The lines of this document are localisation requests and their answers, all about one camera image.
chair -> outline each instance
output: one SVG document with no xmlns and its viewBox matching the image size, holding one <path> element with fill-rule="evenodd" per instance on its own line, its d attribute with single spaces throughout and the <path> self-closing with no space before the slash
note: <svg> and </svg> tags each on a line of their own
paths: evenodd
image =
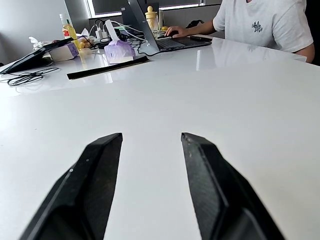
<svg viewBox="0 0 320 240">
<path fill-rule="evenodd" d="M 319 14 L 317 11 L 317 1 L 306 0 L 305 15 L 309 23 L 310 31 L 314 41 L 315 57 L 313 64 L 320 66 L 320 31 L 319 31 Z"/>
</svg>

bottle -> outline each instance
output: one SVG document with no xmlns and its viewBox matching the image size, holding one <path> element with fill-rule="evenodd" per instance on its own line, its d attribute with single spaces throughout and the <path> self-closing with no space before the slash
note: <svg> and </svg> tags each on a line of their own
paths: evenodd
<svg viewBox="0 0 320 240">
<path fill-rule="evenodd" d="M 149 24 L 149 27 L 153 33 L 158 31 L 158 23 L 157 23 L 157 12 L 154 11 L 152 6 L 148 6 L 148 12 L 145 13 L 146 21 Z"/>
<path fill-rule="evenodd" d="M 73 38 L 74 44 L 76 48 L 79 50 L 79 41 L 77 38 L 76 30 L 71 26 L 69 19 L 66 18 L 66 15 L 60 14 L 61 22 L 62 22 L 62 33 L 65 39 Z"/>
</svg>

dark window blind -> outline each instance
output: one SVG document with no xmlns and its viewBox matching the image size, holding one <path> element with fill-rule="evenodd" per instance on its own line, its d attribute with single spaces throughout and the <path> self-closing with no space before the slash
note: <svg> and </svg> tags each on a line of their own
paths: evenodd
<svg viewBox="0 0 320 240">
<path fill-rule="evenodd" d="M 200 0 L 148 0 L 148 3 L 159 3 L 160 7 L 199 4 Z M 127 0 L 92 0 L 95 14 L 121 12 L 121 8 L 128 5 Z"/>
</svg>

cooking oil bottle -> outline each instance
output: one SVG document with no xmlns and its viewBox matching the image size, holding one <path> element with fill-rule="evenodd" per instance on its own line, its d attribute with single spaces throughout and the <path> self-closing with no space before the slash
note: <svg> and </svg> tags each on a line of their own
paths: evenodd
<svg viewBox="0 0 320 240">
<path fill-rule="evenodd" d="M 73 38 L 74 44 L 76 45 L 76 48 L 79 50 L 79 41 L 77 39 L 76 30 L 71 26 L 69 19 L 67 19 L 66 15 L 60 14 L 60 19 L 62 22 L 62 33 L 65 39 Z"/>
</svg>

glossy table surface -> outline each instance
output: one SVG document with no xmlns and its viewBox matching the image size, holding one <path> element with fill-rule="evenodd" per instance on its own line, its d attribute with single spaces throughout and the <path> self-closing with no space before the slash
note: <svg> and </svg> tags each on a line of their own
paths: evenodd
<svg viewBox="0 0 320 240">
<path fill-rule="evenodd" d="M 150 57 L 152 62 L 146 64 L 69 80 L 68 73 L 108 66 L 104 50 L 93 51 L 93 54 L 91 51 L 82 51 L 80 56 L 74 60 L 56 63 L 53 67 L 60 68 L 59 72 L 52 72 L 41 81 L 32 84 L 9 87 L 5 82 L 0 82 L 0 98 L 59 89 L 101 86 L 124 81 L 127 78 L 148 78 L 150 80 L 155 77 L 165 78 L 180 73 L 247 65 L 265 60 L 297 59 L 306 61 L 305 57 L 292 53 L 213 38 L 210 46 L 161 53 Z M 0 75 L 0 81 L 11 77 Z"/>
<path fill-rule="evenodd" d="M 177 55 L 183 59 L 198 51 L 214 52 L 207 47 Z M 87 87 L 84 79 L 70 86 L 76 81 L 55 78 L 61 83 L 56 90 L 1 98 L 0 239 L 17 239 L 85 146 L 117 132 L 123 133 L 123 144 L 105 239 L 201 239 L 182 132 L 217 145 L 252 184 L 287 239 L 317 239 L 320 68 L 270 59 L 216 68 L 205 61 L 197 70 L 195 57 L 185 59 L 192 69 L 185 64 L 182 71 L 173 53 L 157 58 L 167 58 L 167 69 L 181 71 L 134 73 L 148 66 L 151 71 L 155 58 L 124 69 L 123 75 L 88 77 Z M 83 63 L 67 64 L 83 68 Z"/>
</svg>

